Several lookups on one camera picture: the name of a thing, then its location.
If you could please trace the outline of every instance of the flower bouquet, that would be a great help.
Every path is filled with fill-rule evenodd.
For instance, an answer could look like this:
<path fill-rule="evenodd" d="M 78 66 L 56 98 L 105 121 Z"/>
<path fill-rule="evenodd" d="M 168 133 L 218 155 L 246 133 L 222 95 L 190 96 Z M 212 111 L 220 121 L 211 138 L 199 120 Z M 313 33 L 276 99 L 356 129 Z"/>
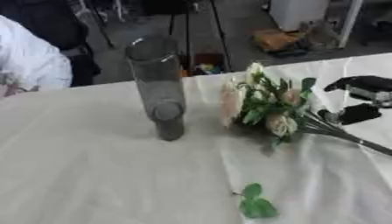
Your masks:
<path fill-rule="evenodd" d="M 221 120 L 226 127 L 239 123 L 247 128 L 267 131 L 273 146 L 289 142 L 296 133 L 338 137 L 392 156 L 392 150 L 347 133 L 311 110 L 310 96 L 316 79 L 306 78 L 301 87 L 292 80 L 272 80 L 263 65 L 253 63 L 245 79 L 232 78 L 221 90 Z"/>

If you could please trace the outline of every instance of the loose leaf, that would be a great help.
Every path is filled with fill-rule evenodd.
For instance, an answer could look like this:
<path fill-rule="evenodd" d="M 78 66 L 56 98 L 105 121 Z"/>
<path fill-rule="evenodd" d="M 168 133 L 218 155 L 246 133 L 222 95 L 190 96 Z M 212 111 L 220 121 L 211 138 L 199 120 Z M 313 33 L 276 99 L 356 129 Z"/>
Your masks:
<path fill-rule="evenodd" d="M 259 210 L 260 218 L 271 218 L 278 215 L 277 209 L 266 199 L 257 199 L 254 205 Z"/>
<path fill-rule="evenodd" d="M 277 209 L 266 199 L 244 199 L 240 204 L 240 210 L 250 219 L 278 216 Z"/>
<path fill-rule="evenodd" d="M 250 219 L 258 219 L 262 218 L 262 213 L 257 204 L 255 204 L 255 200 L 253 199 L 245 199 L 240 204 L 240 210 L 245 215 L 245 217 Z"/>
<path fill-rule="evenodd" d="M 242 195 L 246 199 L 253 199 L 255 197 L 258 197 L 262 193 L 262 191 L 263 191 L 262 186 L 255 183 L 255 184 L 247 185 L 245 189 L 243 189 Z"/>
<path fill-rule="evenodd" d="M 314 86 L 314 84 L 316 83 L 316 79 L 315 78 L 306 78 L 302 80 L 302 90 L 301 92 L 305 92 L 308 90 L 311 90 L 311 88 Z"/>

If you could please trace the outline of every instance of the table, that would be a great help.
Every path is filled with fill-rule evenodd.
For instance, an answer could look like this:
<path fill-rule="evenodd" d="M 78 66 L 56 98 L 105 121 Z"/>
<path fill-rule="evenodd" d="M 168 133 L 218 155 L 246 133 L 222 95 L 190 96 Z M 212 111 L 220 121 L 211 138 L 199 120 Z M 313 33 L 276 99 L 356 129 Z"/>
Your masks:
<path fill-rule="evenodd" d="M 321 88 L 345 75 L 390 76 L 391 58 L 335 59 L 267 72 L 294 81 L 319 76 Z M 133 82 L 0 101 L 0 222 L 389 223 L 389 157 L 322 136 L 306 136 L 265 156 L 265 141 L 220 125 L 219 86 L 230 75 L 241 74 L 184 79 L 187 131 L 173 143 L 155 137 Z M 333 109 L 341 96 L 321 98 Z M 382 119 L 347 129 L 392 147 L 392 128 L 382 125 L 392 114 L 382 112 Z M 281 213 L 277 219 L 240 216 L 231 192 L 251 182 L 263 185 Z"/>

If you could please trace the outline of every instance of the tripod leg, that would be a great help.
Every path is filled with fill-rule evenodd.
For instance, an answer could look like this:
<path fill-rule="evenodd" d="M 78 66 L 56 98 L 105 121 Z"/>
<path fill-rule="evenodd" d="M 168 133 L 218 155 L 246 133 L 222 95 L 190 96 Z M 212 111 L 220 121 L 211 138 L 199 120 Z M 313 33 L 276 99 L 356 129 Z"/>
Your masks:
<path fill-rule="evenodd" d="M 228 53 L 228 46 L 226 44 L 226 34 L 223 31 L 222 26 L 221 26 L 221 21 L 219 19 L 218 10 L 216 9 L 215 0 L 209 0 L 209 1 L 210 1 L 210 4 L 211 4 L 212 8 L 213 8 L 213 16 L 215 18 L 216 26 L 218 27 L 218 33 L 219 33 L 219 36 L 220 36 L 220 41 L 221 41 L 221 43 L 223 45 L 223 51 L 225 52 L 228 71 L 229 72 L 233 72 L 233 67 L 232 67 L 232 64 L 231 64 L 230 54 Z"/>
<path fill-rule="evenodd" d="M 186 66 L 188 71 L 188 76 L 191 76 L 192 62 L 191 62 L 191 36 L 190 36 L 190 26 L 189 26 L 189 7 L 186 9 L 185 14 L 185 42 L 186 42 Z"/>
<path fill-rule="evenodd" d="M 106 43 L 108 44 L 108 47 L 110 48 L 115 48 L 115 46 L 113 45 L 113 42 L 111 41 L 111 39 L 109 38 L 108 34 L 105 32 L 105 22 L 103 21 L 100 13 L 98 12 L 98 10 L 96 9 L 94 3 L 94 0 L 87 0 L 86 4 L 87 6 L 92 9 L 93 11 L 93 18 L 95 20 L 95 22 L 98 24 L 98 28 L 100 30 L 100 33 L 102 34 L 102 36 L 105 38 Z"/>
<path fill-rule="evenodd" d="M 176 15 L 175 15 L 175 14 L 172 14 L 172 15 L 170 16 L 170 26 L 169 26 L 169 35 L 170 35 L 170 36 L 173 34 L 175 18 L 176 18 Z"/>

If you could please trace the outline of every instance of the person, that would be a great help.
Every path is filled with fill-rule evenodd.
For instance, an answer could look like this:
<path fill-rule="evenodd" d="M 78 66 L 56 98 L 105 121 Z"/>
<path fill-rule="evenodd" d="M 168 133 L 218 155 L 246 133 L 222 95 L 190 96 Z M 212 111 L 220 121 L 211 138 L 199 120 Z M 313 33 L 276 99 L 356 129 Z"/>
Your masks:
<path fill-rule="evenodd" d="M 72 78 L 70 62 L 58 48 L 0 16 L 0 84 L 5 96 L 69 88 Z"/>

